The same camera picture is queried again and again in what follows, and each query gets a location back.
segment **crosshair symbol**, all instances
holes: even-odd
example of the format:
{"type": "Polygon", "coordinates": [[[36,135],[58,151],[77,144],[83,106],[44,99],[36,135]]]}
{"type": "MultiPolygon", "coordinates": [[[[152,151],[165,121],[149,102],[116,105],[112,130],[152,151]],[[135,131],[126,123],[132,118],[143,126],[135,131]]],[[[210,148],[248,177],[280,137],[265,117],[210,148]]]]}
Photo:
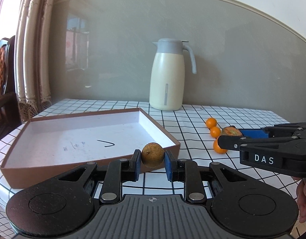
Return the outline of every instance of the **crosshair symbol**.
{"type": "Polygon", "coordinates": [[[151,202],[155,202],[155,201],[157,201],[157,198],[151,197],[151,198],[149,198],[148,200],[151,201],[151,202]]]}

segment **thermos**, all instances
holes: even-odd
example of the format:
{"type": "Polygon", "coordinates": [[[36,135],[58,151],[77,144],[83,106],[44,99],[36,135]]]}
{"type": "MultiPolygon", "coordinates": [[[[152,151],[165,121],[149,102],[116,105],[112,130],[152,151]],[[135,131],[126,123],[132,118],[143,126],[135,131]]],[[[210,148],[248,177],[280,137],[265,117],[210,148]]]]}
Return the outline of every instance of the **thermos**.
{"type": "Polygon", "coordinates": [[[153,42],[157,52],[151,73],[149,103],[155,109],[177,111],[182,106],[185,81],[183,49],[189,52],[192,72],[196,74],[193,51],[183,42],[188,41],[162,38],[153,42]]]}

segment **chair armrest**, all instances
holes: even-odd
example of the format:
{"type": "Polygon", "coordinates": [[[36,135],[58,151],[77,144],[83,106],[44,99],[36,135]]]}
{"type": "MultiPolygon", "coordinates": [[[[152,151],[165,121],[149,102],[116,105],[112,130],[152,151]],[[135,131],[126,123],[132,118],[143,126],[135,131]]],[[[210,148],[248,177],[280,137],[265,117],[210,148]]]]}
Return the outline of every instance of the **chair armrest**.
{"type": "Polygon", "coordinates": [[[0,96],[0,108],[3,107],[7,102],[16,99],[16,94],[14,92],[9,92],[0,96]]]}

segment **table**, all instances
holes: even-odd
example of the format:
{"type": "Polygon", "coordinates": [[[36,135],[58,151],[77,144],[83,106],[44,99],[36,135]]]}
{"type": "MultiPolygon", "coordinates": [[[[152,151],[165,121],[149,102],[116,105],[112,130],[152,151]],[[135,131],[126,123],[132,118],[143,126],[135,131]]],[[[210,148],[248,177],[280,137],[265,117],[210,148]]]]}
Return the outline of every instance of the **table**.
{"type": "MultiPolygon", "coordinates": [[[[214,138],[210,136],[209,129],[206,128],[204,123],[210,117],[217,119],[220,128],[230,125],[234,125],[237,128],[260,128],[287,122],[272,111],[183,105],[178,111],[165,112],[150,107],[148,102],[65,99],[52,105],[36,117],[135,107],[140,107],[146,111],[180,141],[179,158],[193,159],[203,166],[208,166],[213,161],[221,162],[279,188],[296,199],[297,183],[291,177],[241,165],[239,163],[239,152],[236,151],[228,151],[223,155],[217,154],[213,150],[214,138]]],[[[22,128],[23,125],[1,139],[0,164],[22,128]]],[[[204,186],[207,197],[210,198],[211,195],[207,183],[204,186]]],[[[12,238],[14,232],[8,222],[5,208],[8,200],[18,191],[20,190],[10,188],[0,171],[0,235],[6,239],[12,238]]],[[[124,183],[122,190],[123,194],[183,194],[183,192],[183,183],[170,183],[167,181],[165,169],[141,174],[139,181],[124,183]]]]}

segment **beige curtain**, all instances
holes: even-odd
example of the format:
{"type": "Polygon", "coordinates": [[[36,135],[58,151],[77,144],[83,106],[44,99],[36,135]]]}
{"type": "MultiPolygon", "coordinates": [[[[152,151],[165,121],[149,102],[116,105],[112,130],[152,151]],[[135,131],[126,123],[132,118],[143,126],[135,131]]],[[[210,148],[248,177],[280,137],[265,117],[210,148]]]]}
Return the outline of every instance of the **beige curtain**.
{"type": "Polygon", "coordinates": [[[21,120],[51,105],[48,42],[54,0],[21,0],[15,41],[15,84],[21,120]]]}

